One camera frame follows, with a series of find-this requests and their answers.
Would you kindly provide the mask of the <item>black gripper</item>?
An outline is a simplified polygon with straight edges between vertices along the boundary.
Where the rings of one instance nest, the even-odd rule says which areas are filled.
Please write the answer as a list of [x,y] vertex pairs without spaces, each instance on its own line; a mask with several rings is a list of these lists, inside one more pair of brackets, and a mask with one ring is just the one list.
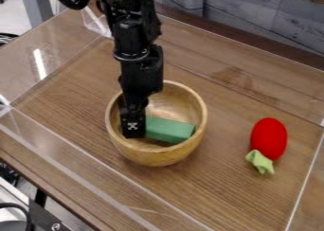
[[163,48],[157,44],[135,51],[113,49],[120,64],[120,125],[124,138],[145,135],[148,97],[163,89]]

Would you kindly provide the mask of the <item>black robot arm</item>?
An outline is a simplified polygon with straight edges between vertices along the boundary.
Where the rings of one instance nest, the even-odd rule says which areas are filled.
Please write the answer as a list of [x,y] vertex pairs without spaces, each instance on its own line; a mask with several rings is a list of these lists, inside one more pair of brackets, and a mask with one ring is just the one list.
[[[69,9],[84,9],[90,0],[58,0]],[[163,49],[153,41],[161,34],[153,0],[94,0],[113,39],[113,59],[120,64],[117,102],[121,134],[141,138],[147,131],[149,95],[163,89]]]

